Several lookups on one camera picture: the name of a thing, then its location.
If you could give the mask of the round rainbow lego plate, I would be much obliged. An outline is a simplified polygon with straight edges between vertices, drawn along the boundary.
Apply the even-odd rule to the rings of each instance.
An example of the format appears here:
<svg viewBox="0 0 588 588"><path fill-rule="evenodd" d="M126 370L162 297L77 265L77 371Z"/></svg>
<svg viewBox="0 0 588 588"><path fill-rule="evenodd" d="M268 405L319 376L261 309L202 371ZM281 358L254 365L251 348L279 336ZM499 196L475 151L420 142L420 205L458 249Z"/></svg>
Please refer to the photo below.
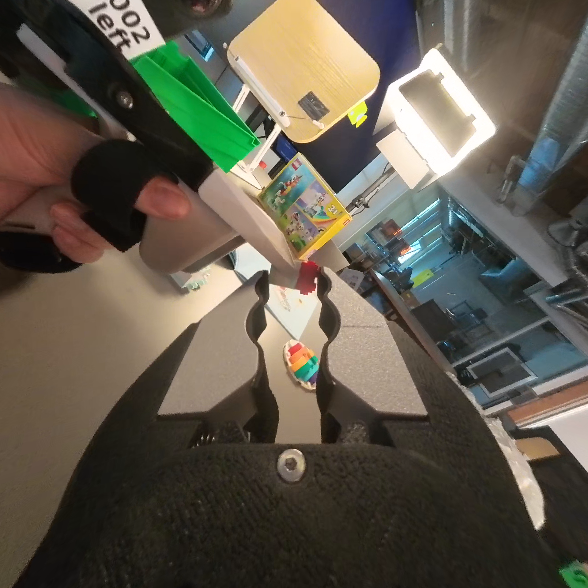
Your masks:
<svg viewBox="0 0 588 588"><path fill-rule="evenodd" d="M315 392L319 358L302 342L291 339L283 347L283 361L290 378L307 392Z"/></svg>

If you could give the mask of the brown wooden desk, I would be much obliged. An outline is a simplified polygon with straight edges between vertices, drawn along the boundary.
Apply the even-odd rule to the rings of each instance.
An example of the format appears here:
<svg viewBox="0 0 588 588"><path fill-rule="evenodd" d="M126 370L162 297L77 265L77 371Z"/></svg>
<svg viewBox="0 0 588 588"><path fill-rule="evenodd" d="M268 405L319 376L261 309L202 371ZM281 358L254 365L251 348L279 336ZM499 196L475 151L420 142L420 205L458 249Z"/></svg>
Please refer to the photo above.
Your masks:
<svg viewBox="0 0 588 588"><path fill-rule="evenodd" d="M506 413L506 417L514 424L516 428L524 428L539 423L541 420L551 417L560 416L569 410L582 408L587 405L587 393L577 398L570 395L555 398L553 394L547 398L540 398L526 405L513 408Z"/></svg>

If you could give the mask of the red lego brick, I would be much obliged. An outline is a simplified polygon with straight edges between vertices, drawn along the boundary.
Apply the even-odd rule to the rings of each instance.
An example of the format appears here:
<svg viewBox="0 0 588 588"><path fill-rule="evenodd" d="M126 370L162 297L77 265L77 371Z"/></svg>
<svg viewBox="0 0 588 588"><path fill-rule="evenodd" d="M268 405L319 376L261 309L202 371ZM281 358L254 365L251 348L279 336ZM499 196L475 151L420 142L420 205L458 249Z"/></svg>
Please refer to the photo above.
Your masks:
<svg viewBox="0 0 588 588"><path fill-rule="evenodd" d="M298 280L295 289L302 295L310 295L315 292L321 268L313 261L304 261L300 264Z"/></svg>

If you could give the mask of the clear crumpled plastic bag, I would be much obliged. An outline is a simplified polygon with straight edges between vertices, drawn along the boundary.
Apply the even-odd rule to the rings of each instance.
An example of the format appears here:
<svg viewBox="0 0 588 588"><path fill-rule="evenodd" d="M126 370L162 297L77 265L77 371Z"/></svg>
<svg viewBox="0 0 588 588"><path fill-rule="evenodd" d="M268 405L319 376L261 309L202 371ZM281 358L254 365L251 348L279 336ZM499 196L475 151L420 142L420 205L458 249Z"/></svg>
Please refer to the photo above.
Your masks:
<svg viewBox="0 0 588 588"><path fill-rule="evenodd" d="M471 404L474 405L474 408L479 412L482 420L494 437L496 444L508 462L533 527L536 531L540 531L546 523L545 498L543 497L543 493L527 456L518 449L515 440L505 430L501 421L495 417L485 415L473 393L460 384L456 378L451 376L451 379L453 379L454 383L457 384Z"/></svg>

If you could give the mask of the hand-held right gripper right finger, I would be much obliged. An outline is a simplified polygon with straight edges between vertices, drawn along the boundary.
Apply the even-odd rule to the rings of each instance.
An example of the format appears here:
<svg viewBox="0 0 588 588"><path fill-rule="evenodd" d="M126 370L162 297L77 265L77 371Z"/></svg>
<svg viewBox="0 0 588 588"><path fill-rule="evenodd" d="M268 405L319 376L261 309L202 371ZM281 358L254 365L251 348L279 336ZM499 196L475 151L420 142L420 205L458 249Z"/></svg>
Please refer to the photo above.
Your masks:
<svg viewBox="0 0 588 588"><path fill-rule="evenodd" d="M320 271L317 294L327 337L316 388L322 443L347 434L390 443L387 423L426 423L428 411L384 316L328 268Z"/></svg>

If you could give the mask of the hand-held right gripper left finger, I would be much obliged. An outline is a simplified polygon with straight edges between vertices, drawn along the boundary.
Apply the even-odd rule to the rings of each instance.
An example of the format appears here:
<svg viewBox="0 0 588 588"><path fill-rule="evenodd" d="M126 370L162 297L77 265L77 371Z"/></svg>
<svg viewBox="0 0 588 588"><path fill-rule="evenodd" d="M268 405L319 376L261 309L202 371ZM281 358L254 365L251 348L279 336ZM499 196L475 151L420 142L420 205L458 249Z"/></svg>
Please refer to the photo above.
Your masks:
<svg viewBox="0 0 588 588"><path fill-rule="evenodd" d="M279 409L259 344L268 298L269 273L261 270L198 322L158 424L194 427L189 443L220 442L229 423L254 443L275 443Z"/></svg>

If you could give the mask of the grey sofa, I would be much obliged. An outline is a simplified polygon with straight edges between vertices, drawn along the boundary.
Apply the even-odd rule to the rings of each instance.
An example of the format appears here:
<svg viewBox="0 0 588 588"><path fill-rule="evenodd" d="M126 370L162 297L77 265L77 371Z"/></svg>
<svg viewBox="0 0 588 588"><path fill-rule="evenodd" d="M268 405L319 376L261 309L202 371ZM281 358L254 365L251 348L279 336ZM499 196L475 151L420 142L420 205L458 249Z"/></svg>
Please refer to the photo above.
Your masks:
<svg viewBox="0 0 588 588"><path fill-rule="evenodd" d="M524 298L525 290L540 282L536 275L521 258L512 259L503 268L491 268L478 277L479 282L503 304Z"/></svg>

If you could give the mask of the glowing white ceiling lamp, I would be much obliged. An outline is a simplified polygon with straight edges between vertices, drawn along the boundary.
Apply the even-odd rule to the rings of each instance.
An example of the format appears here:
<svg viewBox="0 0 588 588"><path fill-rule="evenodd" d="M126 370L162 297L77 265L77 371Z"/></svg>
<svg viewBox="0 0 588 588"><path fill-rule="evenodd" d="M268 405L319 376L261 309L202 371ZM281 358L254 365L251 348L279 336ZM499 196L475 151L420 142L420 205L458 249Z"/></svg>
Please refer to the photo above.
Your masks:
<svg viewBox="0 0 588 588"><path fill-rule="evenodd" d="M376 147L411 190L456 169L496 134L443 45L391 83L373 130Z"/></svg>

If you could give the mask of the small green plastic piece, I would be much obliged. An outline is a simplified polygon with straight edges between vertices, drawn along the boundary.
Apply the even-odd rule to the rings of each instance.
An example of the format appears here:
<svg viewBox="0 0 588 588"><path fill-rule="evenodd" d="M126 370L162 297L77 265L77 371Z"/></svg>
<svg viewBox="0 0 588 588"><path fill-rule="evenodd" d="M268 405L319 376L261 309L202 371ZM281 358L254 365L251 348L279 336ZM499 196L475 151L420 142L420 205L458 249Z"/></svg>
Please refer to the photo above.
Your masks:
<svg viewBox="0 0 588 588"><path fill-rule="evenodd" d="M559 573L568 587L587 587L586 562L571 562L560 568Z"/></svg>

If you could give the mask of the open light blue instruction book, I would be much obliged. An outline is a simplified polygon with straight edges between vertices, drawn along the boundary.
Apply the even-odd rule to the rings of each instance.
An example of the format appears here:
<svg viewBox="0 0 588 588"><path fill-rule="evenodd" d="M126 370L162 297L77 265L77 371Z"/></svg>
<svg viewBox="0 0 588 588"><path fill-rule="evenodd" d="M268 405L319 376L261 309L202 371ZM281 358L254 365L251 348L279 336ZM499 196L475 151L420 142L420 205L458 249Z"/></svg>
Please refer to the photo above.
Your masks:
<svg viewBox="0 0 588 588"><path fill-rule="evenodd" d="M237 247L229 257L233 263L233 270L242 282L246 282L260 271L269 273L271 270L269 261L248 243ZM270 283L266 309L292 339L300 340L318 302L315 292L303 295L298 290Z"/></svg>

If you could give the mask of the light wooden table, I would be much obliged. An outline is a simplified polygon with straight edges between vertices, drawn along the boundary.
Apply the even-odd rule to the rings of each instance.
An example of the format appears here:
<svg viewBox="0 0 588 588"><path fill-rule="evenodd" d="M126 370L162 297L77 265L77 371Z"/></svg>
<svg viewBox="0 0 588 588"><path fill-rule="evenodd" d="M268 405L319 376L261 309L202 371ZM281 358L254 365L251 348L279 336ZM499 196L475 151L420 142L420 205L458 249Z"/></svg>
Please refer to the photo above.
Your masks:
<svg viewBox="0 0 588 588"><path fill-rule="evenodd" d="M249 165L253 172L284 132L310 143L377 89L377 62L317 1L275 1L228 45L228 63L242 80L233 110L251 93L275 122Z"/></svg>

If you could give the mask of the silver ventilation duct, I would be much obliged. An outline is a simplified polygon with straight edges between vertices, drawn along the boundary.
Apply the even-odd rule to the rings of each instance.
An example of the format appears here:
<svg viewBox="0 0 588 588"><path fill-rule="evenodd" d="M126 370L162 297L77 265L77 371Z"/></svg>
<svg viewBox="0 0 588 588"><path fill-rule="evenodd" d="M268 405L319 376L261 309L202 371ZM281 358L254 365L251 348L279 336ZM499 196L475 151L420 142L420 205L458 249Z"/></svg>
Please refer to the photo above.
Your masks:
<svg viewBox="0 0 588 588"><path fill-rule="evenodd" d="M541 123L517 184L513 212L525 216L587 145L587 20Z"/></svg>

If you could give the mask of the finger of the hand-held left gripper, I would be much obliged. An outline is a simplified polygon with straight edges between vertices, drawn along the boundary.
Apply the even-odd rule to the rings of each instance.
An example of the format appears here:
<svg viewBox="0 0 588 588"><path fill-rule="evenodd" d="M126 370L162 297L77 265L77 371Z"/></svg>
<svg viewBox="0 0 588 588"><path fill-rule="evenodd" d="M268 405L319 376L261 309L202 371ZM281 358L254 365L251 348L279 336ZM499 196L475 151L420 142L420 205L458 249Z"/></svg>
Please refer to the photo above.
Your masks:
<svg viewBox="0 0 588 588"><path fill-rule="evenodd" d="M195 192L187 195L190 210L180 220L148 217L139 255L160 273L196 272L240 246L240 235Z"/></svg>
<svg viewBox="0 0 588 588"><path fill-rule="evenodd" d="M282 276L298 276L300 262L292 254L283 233L256 199L244 192L228 174L213 171L202 182L198 195L270 262L272 270Z"/></svg>

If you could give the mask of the green plastic bin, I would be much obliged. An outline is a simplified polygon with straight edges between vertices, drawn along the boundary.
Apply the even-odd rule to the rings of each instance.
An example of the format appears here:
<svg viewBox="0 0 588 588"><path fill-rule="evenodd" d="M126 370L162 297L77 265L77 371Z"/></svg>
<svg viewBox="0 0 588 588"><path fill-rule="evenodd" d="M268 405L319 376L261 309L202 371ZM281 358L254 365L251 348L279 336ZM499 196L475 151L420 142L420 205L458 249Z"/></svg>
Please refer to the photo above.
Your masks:
<svg viewBox="0 0 588 588"><path fill-rule="evenodd" d="M42 43L35 54L94 114L193 189L214 169L231 172L259 144L174 42L135 52L79 35Z"/></svg>

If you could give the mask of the yellow lego set box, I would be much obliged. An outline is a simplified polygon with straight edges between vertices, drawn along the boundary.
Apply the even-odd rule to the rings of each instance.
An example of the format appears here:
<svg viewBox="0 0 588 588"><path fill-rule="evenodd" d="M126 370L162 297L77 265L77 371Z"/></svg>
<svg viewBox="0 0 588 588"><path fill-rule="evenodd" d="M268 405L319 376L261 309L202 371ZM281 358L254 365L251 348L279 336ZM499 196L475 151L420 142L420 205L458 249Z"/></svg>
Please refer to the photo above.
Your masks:
<svg viewBox="0 0 588 588"><path fill-rule="evenodd" d="M300 261L307 261L352 221L351 214L301 153L261 191L258 201Z"/></svg>

